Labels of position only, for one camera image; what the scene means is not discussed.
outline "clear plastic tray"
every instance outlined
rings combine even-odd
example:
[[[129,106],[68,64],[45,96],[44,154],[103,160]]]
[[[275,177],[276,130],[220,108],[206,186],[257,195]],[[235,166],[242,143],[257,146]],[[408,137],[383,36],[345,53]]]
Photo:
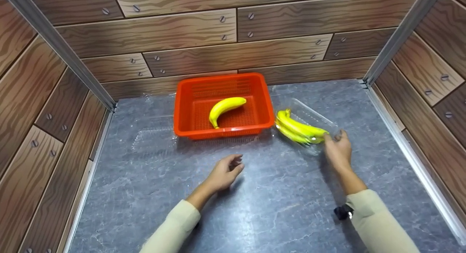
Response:
[[[278,107],[275,108],[275,115],[277,115],[278,111],[285,110],[287,108],[291,109],[290,116],[292,119],[303,124],[308,124],[313,127],[319,127],[323,130],[327,130],[330,133],[331,137],[335,137],[337,134],[339,134],[339,127],[335,123],[331,122],[329,119],[319,114],[312,108],[306,106],[303,102],[299,101],[296,98],[289,98],[283,101]],[[301,152],[305,154],[319,155],[323,150],[323,142],[319,144],[304,145],[287,138],[278,129],[277,131],[281,135],[281,137],[283,137],[283,139],[285,139],[287,142],[289,142],[291,145],[298,148]]]

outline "marble surface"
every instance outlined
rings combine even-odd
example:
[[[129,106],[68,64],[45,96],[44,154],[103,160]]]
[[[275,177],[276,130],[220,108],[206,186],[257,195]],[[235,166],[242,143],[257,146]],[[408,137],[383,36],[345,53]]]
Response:
[[[443,218],[355,80],[269,87],[274,106],[298,98],[348,131],[352,164],[421,252],[461,251]],[[322,156],[290,146],[275,130],[191,142],[173,135],[174,96],[121,100],[70,248],[137,252],[215,161],[243,153],[231,190],[211,199],[181,252],[364,252],[333,208],[344,195]]]

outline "sleeve cuff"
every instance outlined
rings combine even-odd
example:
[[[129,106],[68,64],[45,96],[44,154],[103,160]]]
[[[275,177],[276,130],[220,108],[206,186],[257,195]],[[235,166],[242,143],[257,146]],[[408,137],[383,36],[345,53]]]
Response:
[[[374,190],[363,190],[346,196],[348,204],[361,218],[370,217],[376,213],[388,210]]]
[[[179,223],[186,232],[189,232],[194,229],[200,218],[201,214],[191,203],[186,200],[181,200],[170,213],[168,213],[166,219]]]

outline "metal frame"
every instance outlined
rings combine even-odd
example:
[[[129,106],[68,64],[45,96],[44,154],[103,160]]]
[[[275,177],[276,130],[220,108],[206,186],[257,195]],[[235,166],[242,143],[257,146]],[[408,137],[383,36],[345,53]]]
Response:
[[[97,163],[99,161],[100,154],[102,153],[103,141],[105,140],[105,137],[107,136],[108,128],[110,127],[110,123],[112,121],[113,114],[114,114],[114,112],[111,112],[111,111],[108,111],[108,112],[110,112],[110,114],[108,115],[107,121],[105,122],[105,126],[104,126],[103,132],[102,132],[102,137],[100,138],[100,142],[99,142],[99,147],[97,148],[97,152],[95,154],[94,161],[93,161],[92,166],[90,168],[90,172],[89,172],[89,176],[88,176],[88,179],[87,179],[87,182],[86,182],[86,186],[84,187],[84,190],[83,190],[83,196],[81,197],[81,200],[79,202],[79,206],[78,206],[78,209],[77,209],[76,215],[75,215],[75,220],[73,221],[73,225],[71,226],[70,233],[68,234],[68,238],[66,240],[66,244],[65,244],[65,248],[63,249],[63,253],[68,253],[68,251],[70,250],[70,246],[71,246],[71,243],[73,242],[73,238],[75,238],[76,228],[78,227],[79,219],[81,217],[81,214],[83,213],[84,205],[86,204],[86,199],[87,199],[87,196],[89,194],[89,188],[90,188],[90,185],[92,183],[92,179],[94,178],[95,169],[97,168]]]
[[[110,111],[115,110],[116,102],[102,87],[83,61],[71,49],[68,43],[44,16],[32,0],[9,0],[37,33],[49,44],[57,55],[65,62],[80,80],[95,94],[102,104]]]
[[[376,108],[389,132],[395,139],[404,156],[418,176],[419,180],[421,180],[422,185],[424,185],[424,188],[431,197],[438,211],[441,213],[451,232],[456,237],[456,240],[461,246],[466,246],[466,229],[464,225],[461,223],[458,216],[454,213],[453,209],[450,207],[450,204],[447,202],[440,189],[438,189],[438,186],[412,149],[411,145],[408,143],[408,140],[406,140],[400,129],[396,126],[394,120],[391,118],[387,109],[380,101],[374,89],[370,87],[367,92],[372,104]]]
[[[363,80],[368,86],[371,86],[376,81],[383,69],[386,68],[396,52],[398,52],[436,1],[437,0],[414,1],[413,6],[401,21],[398,28],[396,28],[395,32],[393,32],[393,35],[380,51],[380,54],[364,76]]]

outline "person's left hand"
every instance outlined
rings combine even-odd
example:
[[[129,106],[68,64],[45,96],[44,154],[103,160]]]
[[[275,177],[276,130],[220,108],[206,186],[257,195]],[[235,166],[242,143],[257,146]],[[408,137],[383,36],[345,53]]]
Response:
[[[204,184],[213,192],[227,189],[243,171],[242,156],[241,154],[232,154],[218,160]]]

